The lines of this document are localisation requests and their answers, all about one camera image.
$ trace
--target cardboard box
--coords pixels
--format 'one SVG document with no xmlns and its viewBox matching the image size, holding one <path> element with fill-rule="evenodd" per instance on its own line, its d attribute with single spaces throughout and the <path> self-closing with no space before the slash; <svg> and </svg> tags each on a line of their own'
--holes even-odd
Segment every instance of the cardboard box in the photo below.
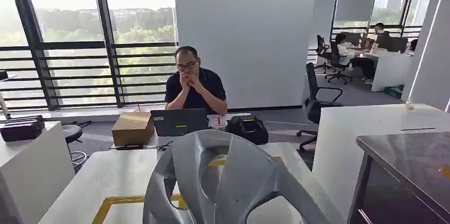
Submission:
<svg viewBox="0 0 450 224">
<path fill-rule="evenodd" d="M 153 119 L 147 111 L 122 113 L 112 127 L 115 146 L 147 145 L 153 133 Z"/>
</svg>

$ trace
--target woman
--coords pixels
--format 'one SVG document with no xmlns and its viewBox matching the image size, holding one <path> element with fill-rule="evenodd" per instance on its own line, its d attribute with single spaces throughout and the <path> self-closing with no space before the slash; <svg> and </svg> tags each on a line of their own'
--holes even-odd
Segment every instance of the woman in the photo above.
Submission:
<svg viewBox="0 0 450 224">
<path fill-rule="evenodd" d="M 335 41 L 337 43 L 337 49 L 339 50 L 339 64 L 348 65 L 351 62 L 351 65 L 354 67 L 360 67 L 362 69 L 363 78 L 362 81 L 364 84 L 370 84 L 374 82 L 375 76 L 375 63 L 370 58 L 361 58 L 358 57 L 361 53 L 368 52 L 368 49 L 353 52 L 349 52 L 347 47 L 344 46 L 345 43 L 345 34 L 339 33 L 336 35 Z"/>
</svg>

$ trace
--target black stool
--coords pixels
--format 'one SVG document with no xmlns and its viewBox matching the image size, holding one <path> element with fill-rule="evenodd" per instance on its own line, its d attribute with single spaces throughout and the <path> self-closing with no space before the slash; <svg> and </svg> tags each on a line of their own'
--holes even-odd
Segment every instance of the black stool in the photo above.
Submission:
<svg viewBox="0 0 450 224">
<path fill-rule="evenodd" d="M 77 125 L 64 125 L 63 133 L 66 137 L 66 143 L 69 148 L 73 166 L 78 167 L 79 165 L 82 165 L 88 159 L 88 155 L 82 151 L 70 151 L 69 144 L 74 141 L 82 143 L 82 141 L 78 140 L 78 138 L 80 138 L 83 134 L 83 129 Z"/>
</svg>

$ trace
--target black bag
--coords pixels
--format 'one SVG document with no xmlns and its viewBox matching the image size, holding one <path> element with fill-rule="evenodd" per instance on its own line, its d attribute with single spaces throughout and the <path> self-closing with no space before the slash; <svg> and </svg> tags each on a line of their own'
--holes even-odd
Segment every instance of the black bag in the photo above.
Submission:
<svg viewBox="0 0 450 224">
<path fill-rule="evenodd" d="M 228 121 L 227 132 L 243 137 L 254 144 L 265 144 L 269 140 L 267 129 L 255 115 L 231 118 Z"/>
</svg>

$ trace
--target man's hand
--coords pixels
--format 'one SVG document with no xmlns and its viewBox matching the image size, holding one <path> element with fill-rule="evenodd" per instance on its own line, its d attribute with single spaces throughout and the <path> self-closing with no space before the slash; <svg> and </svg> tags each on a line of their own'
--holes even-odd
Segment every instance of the man's hand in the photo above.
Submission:
<svg viewBox="0 0 450 224">
<path fill-rule="evenodd" d="M 191 88 L 191 85 L 189 83 L 190 79 L 191 75 L 189 75 L 188 73 L 180 73 L 180 84 L 183 88 L 183 91 L 189 91 L 189 89 Z"/>
<path fill-rule="evenodd" d="M 198 77 L 191 75 L 189 78 L 189 85 L 194 87 L 195 91 L 201 93 L 204 89 L 202 83 L 198 80 Z"/>
</svg>

